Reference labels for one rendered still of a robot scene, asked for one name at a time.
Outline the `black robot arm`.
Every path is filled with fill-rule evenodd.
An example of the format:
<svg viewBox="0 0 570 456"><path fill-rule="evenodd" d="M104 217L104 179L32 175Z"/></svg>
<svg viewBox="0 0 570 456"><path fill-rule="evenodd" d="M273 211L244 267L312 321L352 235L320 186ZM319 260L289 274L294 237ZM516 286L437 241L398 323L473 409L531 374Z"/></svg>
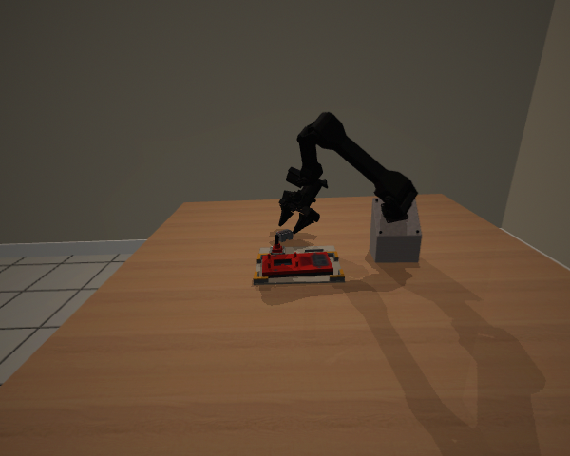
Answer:
<svg viewBox="0 0 570 456"><path fill-rule="evenodd" d="M312 192L315 196L321 187L328 188L327 180L321 180L323 169L317 162L316 145L334 150L374 186L374 194L384 203L382 213L387 223L408 219L408 210L417 196L412 182L396 171L389 171L353 142L345 133L343 124L330 112L322 113L297 136L302 168L291 167L286 181ZM383 205L383 206L382 206Z"/></svg>

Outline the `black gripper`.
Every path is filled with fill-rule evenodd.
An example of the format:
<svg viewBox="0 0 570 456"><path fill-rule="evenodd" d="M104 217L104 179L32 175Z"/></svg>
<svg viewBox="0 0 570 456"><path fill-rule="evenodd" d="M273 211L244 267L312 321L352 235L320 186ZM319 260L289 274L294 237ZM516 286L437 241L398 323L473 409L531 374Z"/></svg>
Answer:
<svg viewBox="0 0 570 456"><path fill-rule="evenodd" d="M313 208L310 208L312 202L316 202L315 195L304 188L300 190L300 194L303 192L306 193L306 196L302 206L298 205L298 202L288 202L285 199L281 199L279 201L279 206L281 207L281 216L278 225L280 227L294 214L294 211L300 212L299 220L293 230L294 234L307 227L308 225L314 223L314 221L318 222L320 219L320 215L315 212Z"/></svg>

